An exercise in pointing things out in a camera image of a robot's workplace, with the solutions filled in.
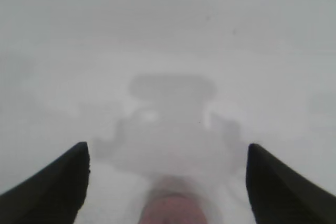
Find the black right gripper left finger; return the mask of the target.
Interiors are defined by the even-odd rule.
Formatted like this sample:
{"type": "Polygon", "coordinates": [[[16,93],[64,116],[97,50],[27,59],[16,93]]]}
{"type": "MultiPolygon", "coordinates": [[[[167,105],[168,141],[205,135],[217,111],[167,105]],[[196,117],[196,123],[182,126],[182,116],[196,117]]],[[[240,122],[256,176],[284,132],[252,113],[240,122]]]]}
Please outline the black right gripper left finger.
{"type": "Polygon", "coordinates": [[[45,168],[1,194],[1,223],[74,223],[90,176],[86,142],[79,142],[45,168]]]}

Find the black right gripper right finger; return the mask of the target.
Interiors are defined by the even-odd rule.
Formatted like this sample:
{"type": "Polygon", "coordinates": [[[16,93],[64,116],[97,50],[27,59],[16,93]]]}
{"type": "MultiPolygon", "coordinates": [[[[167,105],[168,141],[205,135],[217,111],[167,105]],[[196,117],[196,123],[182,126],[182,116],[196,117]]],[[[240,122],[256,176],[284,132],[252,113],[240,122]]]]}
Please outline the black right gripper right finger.
{"type": "Polygon", "coordinates": [[[246,188],[256,223],[335,223],[335,196],[256,143],[248,147],[246,188]]]}

